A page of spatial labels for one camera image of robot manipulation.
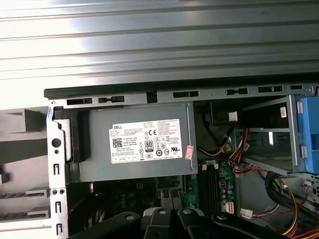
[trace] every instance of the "barcode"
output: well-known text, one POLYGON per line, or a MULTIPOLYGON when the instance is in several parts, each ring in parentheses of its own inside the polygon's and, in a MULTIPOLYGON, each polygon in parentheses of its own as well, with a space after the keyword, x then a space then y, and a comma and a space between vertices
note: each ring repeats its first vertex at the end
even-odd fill
POLYGON ((122 147, 123 147, 122 138, 114 138, 113 139, 113 148, 122 148, 122 147))
POLYGON ((245 143, 243 150, 246 152, 248 150, 249 146, 250 145, 248 143, 245 143))
POLYGON ((287 117, 286 107, 281 107, 280 108, 280 115, 281 115, 281 118, 286 118, 287 117))

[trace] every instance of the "metal side panel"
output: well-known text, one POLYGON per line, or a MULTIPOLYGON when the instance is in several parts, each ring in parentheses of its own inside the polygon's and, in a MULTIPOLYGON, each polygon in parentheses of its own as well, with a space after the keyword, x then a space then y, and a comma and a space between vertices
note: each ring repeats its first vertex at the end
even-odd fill
POLYGON ((0 109, 47 105, 50 88, 316 72, 318 12, 314 0, 9 1, 0 109))

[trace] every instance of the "power connector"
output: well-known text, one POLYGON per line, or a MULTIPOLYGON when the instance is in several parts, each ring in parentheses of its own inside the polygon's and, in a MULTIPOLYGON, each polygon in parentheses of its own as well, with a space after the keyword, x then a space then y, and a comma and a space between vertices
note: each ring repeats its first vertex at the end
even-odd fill
POLYGON ((252 219, 253 218, 253 211, 241 208, 240 209, 240 215, 241 215, 242 218, 252 219))
POLYGON ((225 205, 225 210, 229 214, 234 214, 235 213, 234 203, 233 202, 227 202, 226 205, 225 205))

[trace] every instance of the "blue plastic latch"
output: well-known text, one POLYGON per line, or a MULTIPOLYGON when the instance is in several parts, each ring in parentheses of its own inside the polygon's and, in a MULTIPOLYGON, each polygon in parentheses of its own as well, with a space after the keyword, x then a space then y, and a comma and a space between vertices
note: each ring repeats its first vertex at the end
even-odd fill
POLYGON ((306 170, 319 173, 319 97, 302 98, 303 113, 298 114, 298 128, 307 147, 306 170))

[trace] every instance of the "white sticker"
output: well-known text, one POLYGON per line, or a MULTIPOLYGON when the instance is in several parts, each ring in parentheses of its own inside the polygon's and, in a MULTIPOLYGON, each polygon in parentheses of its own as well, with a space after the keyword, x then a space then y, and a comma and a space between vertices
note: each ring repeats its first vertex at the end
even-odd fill
POLYGON ((237 111, 228 113, 229 121, 238 121, 237 111))
POLYGON ((243 150, 246 152, 249 149, 250 144, 245 143, 243 150))
POLYGON ((179 119, 114 124, 111 163, 182 158, 179 119))
POLYGON ((281 115, 281 118, 286 118, 287 117, 286 107, 281 107, 280 108, 280 115, 281 115))
POLYGON ((223 149, 222 149, 223 152, 229 152, 231 151, 231 147, 229 146, 229 144, 226 144, 223 149))

